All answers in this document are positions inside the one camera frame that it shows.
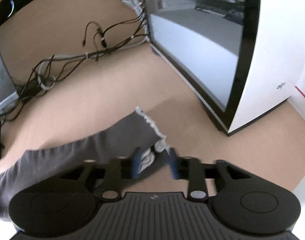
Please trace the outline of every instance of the gray fabric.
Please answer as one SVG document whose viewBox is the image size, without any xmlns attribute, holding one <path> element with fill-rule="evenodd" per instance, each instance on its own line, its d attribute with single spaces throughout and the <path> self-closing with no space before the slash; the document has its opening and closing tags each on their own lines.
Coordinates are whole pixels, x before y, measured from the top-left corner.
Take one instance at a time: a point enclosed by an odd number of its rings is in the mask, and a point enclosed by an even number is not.
<svg viewBox="0 0 305 240">
<path fill-rule="evenodd" d="M 80 166 L 84 160 L 108 163 L 115 157 L 130 157 L 137 147 L 148 149 L 158 140 L 160 137 L 144 117 L 133 112 L 85 139 L 51 149 L 27 150 L 15 165 L 0 174 L 0 219 L 9 221 L 9 202 L 21 190 Z"/>
</svg>

